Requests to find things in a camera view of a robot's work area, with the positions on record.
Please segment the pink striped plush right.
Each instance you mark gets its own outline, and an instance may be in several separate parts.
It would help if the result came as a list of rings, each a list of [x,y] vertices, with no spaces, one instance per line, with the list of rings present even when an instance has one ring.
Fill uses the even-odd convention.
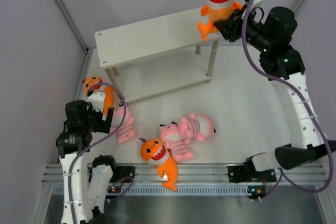
[[[197,113],[190,113],[187,117],[181,117],[178,122],[178,130],[186,144],[194,139],[203,142],[216,133],[213,121],[207,115]]]

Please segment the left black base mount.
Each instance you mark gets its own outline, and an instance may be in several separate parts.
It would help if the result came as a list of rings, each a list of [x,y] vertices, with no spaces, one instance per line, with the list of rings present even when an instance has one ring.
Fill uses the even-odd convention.
[[[112,177],[110,179],[111,183],[115,183],[123,178],[132,177],[135,175],[135,167],[134,166],[116,166],[112,169]]]

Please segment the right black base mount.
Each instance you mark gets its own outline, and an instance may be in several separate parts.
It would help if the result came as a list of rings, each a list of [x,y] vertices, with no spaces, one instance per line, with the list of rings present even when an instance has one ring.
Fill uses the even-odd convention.
[[[273,169],[262,172],[249,170],[244,165],[228,166],[228,178],[230,183],[256,183],[256,182],[276,182],[276,174]]]

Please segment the pink striped plush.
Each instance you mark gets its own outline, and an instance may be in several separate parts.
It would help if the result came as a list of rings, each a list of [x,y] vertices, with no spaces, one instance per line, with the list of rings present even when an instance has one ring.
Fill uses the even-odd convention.
[[[117,107],[114,108],[111,131],[114,131],[117,126],[120,124],[124,109],[126,110],[125,118],[121,127],[116,131],[117,143],[123,144],[127,141],[135,138],[137,136],[137,130],[134,127],[134,117],[132,116],[131,111],[128,109],[127,105],[123,102],[120,102]]]
[[[194,157],[194,152],[185,143],[176,122],[172,121],[169,124],[160,124],[159,132],[160,139],[164,141],[165,147],[170,150],[176,162],[186,162]]]
[[[207,115],[197,113],[190,113],[187,117],[181,117],[178,122],[178,130],[186,144],[194,139],[203,142],[216,133],[213,121]]]

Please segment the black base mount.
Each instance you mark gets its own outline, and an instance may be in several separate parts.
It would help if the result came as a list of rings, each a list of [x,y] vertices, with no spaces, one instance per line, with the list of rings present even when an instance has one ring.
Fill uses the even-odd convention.
[[[115,183],[123,178],[132,177],[135,175],[135,167],[134,166],[116,166],[112,169],[112,177],[110,179],[111,183]]]
[[[228,166],[228,178],[230,183],[256,183],[256,182],[276,182],[276,174],[273,169],[262,172],[249,170],[244,165]]]

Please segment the pink striped plush left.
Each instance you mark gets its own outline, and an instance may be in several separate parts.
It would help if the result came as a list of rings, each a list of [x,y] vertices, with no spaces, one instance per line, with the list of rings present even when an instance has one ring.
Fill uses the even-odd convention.
[[[114,108],[111,131],[114,131],[117,126],[120,124],[124,109],[126,110],[125,118],[121,127],[116,131],[117,143],[123,144],[127,141],[135,138],[137,136],[137,130],[134,127],[134,117],[132,116],[131,111],[128,109],[127,105],[123,102],[120,102],[117,107]]]

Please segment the pink striped plush centre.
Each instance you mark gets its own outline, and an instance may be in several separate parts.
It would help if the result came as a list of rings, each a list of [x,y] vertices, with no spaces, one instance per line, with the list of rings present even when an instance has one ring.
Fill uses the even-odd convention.
[[[160,124],[159,132],[160,139],[164,141],[165,147],[170,150],[176,162],[186,162],[194,157],[194,152],[185,143],[176,122],[172,121],[169,124]]]

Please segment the white two-tier wooden shelf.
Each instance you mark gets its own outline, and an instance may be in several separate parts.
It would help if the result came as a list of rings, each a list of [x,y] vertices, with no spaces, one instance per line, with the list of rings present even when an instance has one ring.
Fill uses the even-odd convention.
[[[95,33],[100,67],[127,103],[210,83],[220,34],[204,41],[190,9]]]

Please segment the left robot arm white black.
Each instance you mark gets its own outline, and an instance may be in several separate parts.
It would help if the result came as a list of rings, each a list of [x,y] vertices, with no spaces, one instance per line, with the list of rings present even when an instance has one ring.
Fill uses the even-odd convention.
[[[64,179],[61,223],[106,223],[104,202],[119,170],[113,156],[100,155],[88,169],[94,132],[109,133],[113,109],[104,114],[102,101],[76,100],[66,104],[67,119],[56,139]]]

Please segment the aluminium front rail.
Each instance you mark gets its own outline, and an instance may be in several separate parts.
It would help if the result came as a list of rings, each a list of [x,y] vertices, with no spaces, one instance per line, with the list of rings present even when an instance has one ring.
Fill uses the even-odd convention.
[[[156,168],[146,164],[133,165],[134,178],[126,177],[110,183],[108,196],[115,197],[124,193],[126,196],[258,196],[269,191],[276,182],[288,185],[291,180],[303,187],[317,189],[327,181],[327,175],[320,163],[311,163],[285,172],[280,176],[276,170],[276,182],[230,183],[228,166],[232,164],[182,164],[178,167],[179,177],[176,182],[177,191],[162,187],[167,176],[159,177]]]

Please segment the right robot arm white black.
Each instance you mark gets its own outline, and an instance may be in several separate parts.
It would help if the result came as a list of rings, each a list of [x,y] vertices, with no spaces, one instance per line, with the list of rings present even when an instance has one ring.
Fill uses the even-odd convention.
[[[214,23],[223,38],[235,42],[243,38],[243,49],[251,45],[259,51],[260,67],[255,67],[266,77],[280,100],[290,132],[289,144],[272,151],[256,154],[246,159],[245,174],[258,180],[264,171],[276,168],[290,170],[335,152],[335,141],[320,132],[307,85],[305,66],[301,54],[290,42],[297,28],[292,10],[274,7],[264,23],[254,20],[252,10],[243,20],[244,11],[236,9],[227,20]]]

